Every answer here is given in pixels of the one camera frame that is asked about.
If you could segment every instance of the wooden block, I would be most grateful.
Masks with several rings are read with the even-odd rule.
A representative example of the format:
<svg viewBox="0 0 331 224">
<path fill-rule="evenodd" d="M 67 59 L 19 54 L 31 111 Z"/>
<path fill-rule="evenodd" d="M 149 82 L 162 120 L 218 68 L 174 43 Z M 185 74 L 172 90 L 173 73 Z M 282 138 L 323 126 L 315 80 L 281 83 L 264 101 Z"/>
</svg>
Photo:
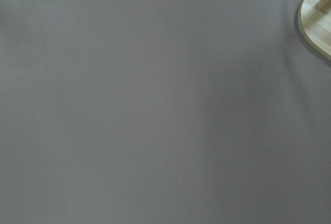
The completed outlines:
<svg viewBox="0 0 331 224">
<path fill-rule="evenodd" d="M 331 0 L 303 0 L 299 29 L 304 39 L 331 60 Z"/>
</svg>

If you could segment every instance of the gray floor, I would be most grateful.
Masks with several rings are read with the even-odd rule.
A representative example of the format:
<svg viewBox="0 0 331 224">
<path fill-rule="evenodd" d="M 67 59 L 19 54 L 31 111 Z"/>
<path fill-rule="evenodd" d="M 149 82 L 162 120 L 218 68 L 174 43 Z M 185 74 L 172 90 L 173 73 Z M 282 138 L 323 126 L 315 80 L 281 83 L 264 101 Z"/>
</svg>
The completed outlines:
<svg viewBox="0 0 331 224">
<path fill-rule="evenodd" d="M 0 223 L 331 223 L 300 1 L 0 0 Z"/>
</svg>

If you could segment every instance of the wooden board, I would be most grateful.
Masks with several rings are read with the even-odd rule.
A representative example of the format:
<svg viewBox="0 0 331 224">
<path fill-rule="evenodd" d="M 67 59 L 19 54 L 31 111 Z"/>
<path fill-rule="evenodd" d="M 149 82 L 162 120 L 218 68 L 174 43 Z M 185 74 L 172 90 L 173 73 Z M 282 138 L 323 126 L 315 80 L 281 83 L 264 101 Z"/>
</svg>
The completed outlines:
<svg viewBox="0 0 331 224">
<path fill-rule="evenodd" d="M 318 7 L 320 1 L 303 0 L 298 13 L 299 29 L 311 46 L 331 59 L 331 12 L 323 12 Z"/>
</svg>

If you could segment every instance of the wooden base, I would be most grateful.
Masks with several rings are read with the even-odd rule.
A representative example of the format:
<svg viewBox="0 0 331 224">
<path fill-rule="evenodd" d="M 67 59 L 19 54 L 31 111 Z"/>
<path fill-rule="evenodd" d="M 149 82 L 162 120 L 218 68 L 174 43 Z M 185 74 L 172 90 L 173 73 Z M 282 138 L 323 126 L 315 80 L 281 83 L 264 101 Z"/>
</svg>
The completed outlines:
<svg viewBox="0 0 331 224">
<path fill-rule="evenodd" d="M 331 60 L 331 13 L 329 0 L 303 0 L 299 13 L 299 29 L 305 40 Z"/>
</svg>

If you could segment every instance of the gray background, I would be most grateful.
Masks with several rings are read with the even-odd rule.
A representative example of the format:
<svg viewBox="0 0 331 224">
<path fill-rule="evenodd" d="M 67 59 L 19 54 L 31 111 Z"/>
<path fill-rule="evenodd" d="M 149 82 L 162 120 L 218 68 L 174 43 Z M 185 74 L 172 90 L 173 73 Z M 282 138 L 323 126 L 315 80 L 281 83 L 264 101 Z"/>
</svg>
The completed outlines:
<svg viewBox="0 0 331 224">
<path fill-rule="evenodd" d="M 300 2 L 0 0 L 0 222 L 331 223 Z"/>
</svg>

